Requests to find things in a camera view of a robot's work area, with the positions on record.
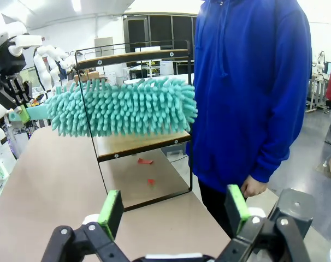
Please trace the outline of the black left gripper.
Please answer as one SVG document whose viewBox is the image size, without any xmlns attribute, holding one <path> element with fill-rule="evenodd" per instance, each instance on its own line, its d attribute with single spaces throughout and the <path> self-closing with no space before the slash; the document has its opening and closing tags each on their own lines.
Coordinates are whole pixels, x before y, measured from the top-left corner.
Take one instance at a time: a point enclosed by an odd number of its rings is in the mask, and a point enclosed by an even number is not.
<svg viewBox="0 0 331 262">
<path fill-rule="evenodd" d="M 13 45 L 11 41 L 0 45 L 0 105 L 13 109 L 12 122 L 27 123 L 30 120 L 27 107 L 32 99 L 32 83 L 22 78 L 5 79 L 19 73 L 26 65 L 23 54 L 14 56 L 10 53 L 8 47 Z"/>
</svg>

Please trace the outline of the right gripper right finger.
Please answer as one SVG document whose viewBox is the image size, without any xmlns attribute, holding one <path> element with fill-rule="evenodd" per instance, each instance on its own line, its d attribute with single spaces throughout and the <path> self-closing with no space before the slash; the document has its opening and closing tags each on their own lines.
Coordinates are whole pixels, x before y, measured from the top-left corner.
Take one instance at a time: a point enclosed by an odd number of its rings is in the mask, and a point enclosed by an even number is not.
<svg viewBox="0 0 331 262">
<path fill-rule="evenodd" d="M 217 261 L 248 261 L 251 253 L 271 261 L 310 261 L 304 237 L 310 228 L 310 196 L 285 189 L 267 217 L 253 215 L 237 185 L 227 187 L 224 206 L 234 237 Z"/>
</svg>

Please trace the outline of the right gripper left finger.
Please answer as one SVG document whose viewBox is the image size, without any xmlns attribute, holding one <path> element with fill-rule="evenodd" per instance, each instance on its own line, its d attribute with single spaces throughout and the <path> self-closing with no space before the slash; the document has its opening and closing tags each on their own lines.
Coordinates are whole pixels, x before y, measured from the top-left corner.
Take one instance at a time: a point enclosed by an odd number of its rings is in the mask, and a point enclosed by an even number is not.
<svg viewBox="0 0 331 262">
<path fill-rule="evenodd" d="M 67 225 L 53 230 L 42 261 L 83 261 L 87 255 L 96 255 L 100 261 L 129 261 L 115 243 L 123 212 L 121 192 L 111 190 L 96 222 L 75 230 Z"/>
</svg>

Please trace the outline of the person left hand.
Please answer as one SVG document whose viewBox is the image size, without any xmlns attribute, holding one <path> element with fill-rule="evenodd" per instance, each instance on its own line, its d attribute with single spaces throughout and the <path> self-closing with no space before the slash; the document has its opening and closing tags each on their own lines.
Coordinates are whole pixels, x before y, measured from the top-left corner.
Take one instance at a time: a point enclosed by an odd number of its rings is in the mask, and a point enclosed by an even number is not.
<svg viewBox="0 0 331 262">
<path fill-rule="evenodd" d="M 249 198 L 263 193 L 267 189 L 267 183 L 259 182 L 248 175 L 240 189 L 244 198 Z"/>
</svg>

